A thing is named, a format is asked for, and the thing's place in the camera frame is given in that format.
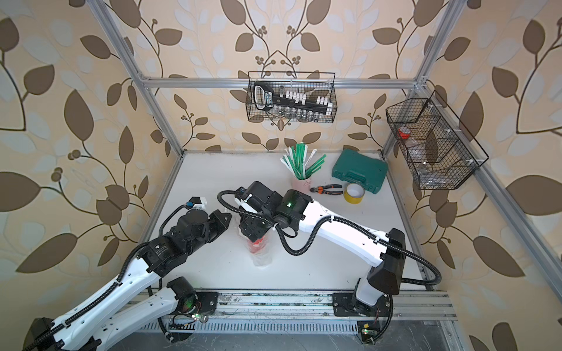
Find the red paper cup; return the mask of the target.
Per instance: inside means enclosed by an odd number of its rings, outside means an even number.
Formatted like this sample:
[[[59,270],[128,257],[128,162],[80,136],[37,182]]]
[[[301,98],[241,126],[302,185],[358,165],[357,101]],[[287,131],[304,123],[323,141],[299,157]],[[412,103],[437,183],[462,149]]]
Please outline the red paper cup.
[[[247,241],[248,249],[251,254],[266,254],[268,252],[268,237],[265,235],[255,241]]]

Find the clear plastic carrier bag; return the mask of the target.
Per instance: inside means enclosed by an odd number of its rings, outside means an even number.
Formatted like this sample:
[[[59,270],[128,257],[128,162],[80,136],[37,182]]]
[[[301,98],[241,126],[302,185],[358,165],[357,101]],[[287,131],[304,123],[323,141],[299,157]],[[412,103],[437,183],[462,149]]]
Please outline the clear plastic carrier bag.
[[[272,264],[271,228],[259,219],[239,215],[238,235],[244,241],[254,266],[264,269]]]

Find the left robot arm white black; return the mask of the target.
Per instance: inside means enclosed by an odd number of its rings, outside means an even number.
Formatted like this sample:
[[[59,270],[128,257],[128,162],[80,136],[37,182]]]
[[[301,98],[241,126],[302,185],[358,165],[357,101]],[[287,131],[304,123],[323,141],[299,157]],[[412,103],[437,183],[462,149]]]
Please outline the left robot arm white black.
[[[150,320],[168,314],[189,314],[203,320],[202,302],[196,289],[184,278],[176,278],[152,291],[159,282],[201,247],[227,231],[232,215],[207,213],[206,201],[193,197],[175,209],[164,224],[184,211],[177,223],[160,227],[155,239],[139,244],[127,256],[119,274],[83,303],[55,319],[33,321],[24,350],[106,350]],[[127,304],[144,290],[149,298],[134,307]]]

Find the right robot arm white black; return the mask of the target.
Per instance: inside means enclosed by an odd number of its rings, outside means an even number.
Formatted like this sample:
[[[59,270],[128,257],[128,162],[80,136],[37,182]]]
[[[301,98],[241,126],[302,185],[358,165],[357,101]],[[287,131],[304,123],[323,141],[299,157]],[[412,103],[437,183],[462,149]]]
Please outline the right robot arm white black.
[[[309,251],[316,238],[324,238],[368,263],[370,270],[358,280],[350,302],[341,305],[367,317],[379,317],[378,304],[385,305],[388,315],[382,326],[359,330],[360,340],[366,344],[376,343],[386,333],[394,315],[393,298],[403,283],[430,287],[442,281],[441,272],[432,263],[406,248],[402,231],[365,227],[298,190],[281,195],[254,181],[247,188],[219,192],[217,200],[240,216],[239,229],[250,241],[273,230],[284,250],[299,257]]]

